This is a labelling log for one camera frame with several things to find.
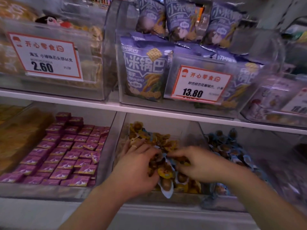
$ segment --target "white price tag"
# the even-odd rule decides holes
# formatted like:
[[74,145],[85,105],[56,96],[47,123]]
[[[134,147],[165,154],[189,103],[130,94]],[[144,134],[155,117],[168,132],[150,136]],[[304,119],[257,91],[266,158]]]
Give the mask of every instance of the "white price tag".
[[28,76],[83,81],[73,42],[8,32]]
[[295,114],[307,114],[307,88],[303,88],[294,98],[292,98],[283,108],[283,112]]
[[231,75],[181,65],[171,97],[214,103],[222,95]]

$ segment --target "red-bordered price tag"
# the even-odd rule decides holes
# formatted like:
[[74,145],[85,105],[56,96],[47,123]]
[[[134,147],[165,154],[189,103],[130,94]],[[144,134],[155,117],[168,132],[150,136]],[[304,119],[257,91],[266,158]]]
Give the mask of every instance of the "red-bordered price tag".
[[231,75],[181,65],[171,97],[203,103],[216,103]]
[[282,112],[295,114],[307,114],[307,88],[303,88],[294,98],[292,98],[283,108]]
[[83,81],[73,42],[8,32],[28,76]]

